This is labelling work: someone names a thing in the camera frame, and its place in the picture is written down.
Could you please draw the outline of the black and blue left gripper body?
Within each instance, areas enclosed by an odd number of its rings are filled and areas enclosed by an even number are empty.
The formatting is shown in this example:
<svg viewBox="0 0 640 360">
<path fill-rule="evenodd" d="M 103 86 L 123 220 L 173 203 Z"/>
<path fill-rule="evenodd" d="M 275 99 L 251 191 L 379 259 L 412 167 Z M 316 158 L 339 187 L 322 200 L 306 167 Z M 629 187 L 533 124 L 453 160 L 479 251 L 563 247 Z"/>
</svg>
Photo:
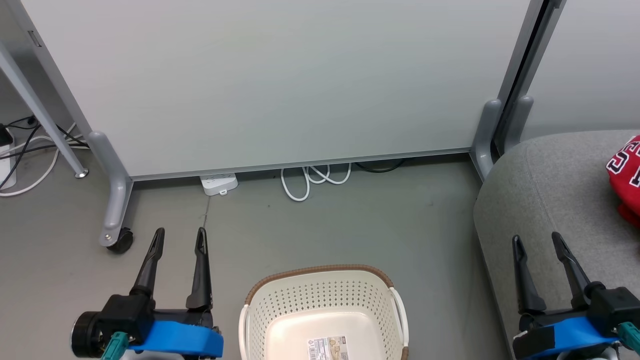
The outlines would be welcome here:
<svg viewBox="0 0 640 360">
<path fill-rule="evenodd" d="M 73 324 L 70 348 L 78 358 L 100 358 L 113 335 L 126 350 L 178 354 L 185 360 L 221 358 L 224 338 L 213 325 L 212 301 L 187 299 L 185 309 L 156 309 L 148 294 L 109 297 L 100 311 L 83 312 Z"/>
</svg>

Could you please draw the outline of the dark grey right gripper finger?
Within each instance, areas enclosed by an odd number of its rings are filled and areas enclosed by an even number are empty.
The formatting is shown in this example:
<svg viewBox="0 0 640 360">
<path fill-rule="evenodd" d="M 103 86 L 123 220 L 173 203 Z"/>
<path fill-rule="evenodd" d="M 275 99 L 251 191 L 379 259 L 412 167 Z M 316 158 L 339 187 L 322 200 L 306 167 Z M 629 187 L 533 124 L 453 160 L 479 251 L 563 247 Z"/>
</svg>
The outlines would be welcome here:
<svg viewBox="0 0 640 360">
<path fill-rule="evenodd" d="M 547 309 L 546 302 L 539 296 L 528 268 L 528 255 L 519 235 L 512 238 L 516 298 L 518 313 L 539 315 Z"/>
<path fill-rule="evenodd" d="M 553 243 L 557 259 L 564 267 L 572 295 L 570 300 L 571 307 L 587 308 L 590 305 L 590 299 L 585 293 L 585 288 L 590 284 L 589 278 L 559 232 L 553 231 L 551 233 L 551 241 Z"/>
</svg>

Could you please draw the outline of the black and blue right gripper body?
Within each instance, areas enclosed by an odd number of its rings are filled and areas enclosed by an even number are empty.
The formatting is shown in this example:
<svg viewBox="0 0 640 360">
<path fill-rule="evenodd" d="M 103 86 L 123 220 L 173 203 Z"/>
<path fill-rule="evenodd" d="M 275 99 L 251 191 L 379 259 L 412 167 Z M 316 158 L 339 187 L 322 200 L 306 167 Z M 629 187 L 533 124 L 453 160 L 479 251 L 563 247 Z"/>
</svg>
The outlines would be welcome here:
<svg viewBox="0 0 640 360">
<path fill-rule="evenodd" d="M 639 353 L 639 299 L 626 287 L 588 285 L 590 305 L 584 315 L 570 316 L 517 335 L 512 348 L 517 360 L 586 360 L 612 355 L 623 346 Z"/>
</svg>

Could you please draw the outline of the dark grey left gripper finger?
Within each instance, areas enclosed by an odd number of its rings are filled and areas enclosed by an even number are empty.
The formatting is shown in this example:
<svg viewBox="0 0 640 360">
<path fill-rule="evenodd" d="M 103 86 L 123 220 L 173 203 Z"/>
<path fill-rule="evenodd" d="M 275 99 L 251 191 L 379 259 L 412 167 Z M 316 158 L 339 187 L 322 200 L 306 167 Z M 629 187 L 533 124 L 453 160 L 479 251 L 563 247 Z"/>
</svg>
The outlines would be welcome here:
<svg viewBox="0 0 640 360">
<path fill-rule="evenodd" d="M 163 255 L 164 240 L 165 229 L 158 228 L 153 235 L 153 239 L 151 240 L 145 258 L 142 261 L 137 278 L 131 288 L 132 296 L 153 296 L 157 266 Z"/>
<path fill-rule="evenodd" d="M 210 311 L 213 307 L 211 288 L 210 254 L 207 232 L 198 228 L 194 253 L 196 262 L 190 295 L 186 299 L 186 308 L 190 311 Z"/>
</svg>

